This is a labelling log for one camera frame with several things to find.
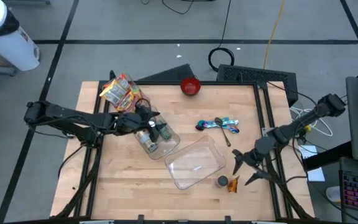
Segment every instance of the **white paper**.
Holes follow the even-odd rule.
[[[317,154],[316,146],[299,146],[299,150],[301,151],[303,159],[309,158]],[[315,182],[326,181],[326,179],[324,178],[323,169],[321,167],[308,171],[308,175],[309,175],[309,181],[315,181]]]

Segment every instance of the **white container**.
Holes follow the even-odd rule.
[[[7,19],[12,17],[11,12],[0,0],[0,33],[1,29],[4,29],[4,24],[9,22]],[[32,70],[40,63],[39,48],[20,26],[15,31],[0,35],[0,55],[21,71]]]

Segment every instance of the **white cable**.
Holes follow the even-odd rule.
[[[300,117],[302,116],[303,113],[310,112],[312,109],[299,109],[299,108],[296,108],[296,107],[292,106],[292,107],[290,108],[290,110],[291,110],[292,112],[296,113],[296,118],[295,118],[295,119],[298,119],[298,118],[300,118]],[[327,130],[329,131],[329,133],[325,133],[324,131],[322,131],[322,130],[316,128],[317,121],[315,121],[313,124],[310,125],[311,128],[313,128],[314,130],[316,130],[316,131],[320,132],[321,134],[323,134],[323,135],[325,135],[325,136],[328,136],[328,137],[331,137],[331,136],[334,135],[334,133],[331,131],[331,128],[329,128],[329,126],[327,125],[327,123],[325,123],[325,122],[323,121],[323,119],[320,118],[318,121],[321,121],[321,123],[327,128]]]

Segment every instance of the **small jar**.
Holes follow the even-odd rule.
[[[216,179],[216,186],[225,187],[229,183],[229,179],[226,176],[220,176]]]

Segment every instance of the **desk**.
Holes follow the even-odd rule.
[[[107,135],[104,137],[92,219],[136,220],[139,214],[145,215],[146,220],[223,220],[225,215],[230,215],[232,220],[275,219],[269,182],[256,180],[247,187],[244,186],[254,173],[253,168],[246,165],[241,167],[236,194],[214,186],[217,176],[232,177],[234,155],[231,151],[249,151],[253,148],[254,141],[260,138],[252,86],[203,85],[198,95],[192,98],[182,94],[178,85],[140,87],[180,136],[181,141],[177,149],[182,149],[205,135],[211,136],[218,150],[226,158],[226,166],[189,189],[179,190],[173,183],[163,159],[151,160],[133,135]],[[93,112],[97,88],[98,82],[83,82],[76,110]],[[276,125],[289,123],[291,117],[285,92],[269,86],[269,95]],[[198,120],[214,119],[217,116],[228,116],[240,122],[239,134],[227,132],[232,147],[226,146],[220,129],[195,129]],[[265,111],[264,118],[268,124]],[[78,146],[76,139],[69,140],[65,157]],[[78,188],[84,154],[85,151],[78,153],[62,169],[51,215],[60,212],[75,193],[74,188]],[[282,158],[287,178],[304,175],[290,147],[283,149]],[[288,184],[288,188],[306,212],[314,216],[306,180],[294,179]],[[285,216],[280,192],[278,196],[281,214]],[[83,205],[86,205],[87,192],[83,200]],[[82,206],[81,214],[84,213],[85,206]]]

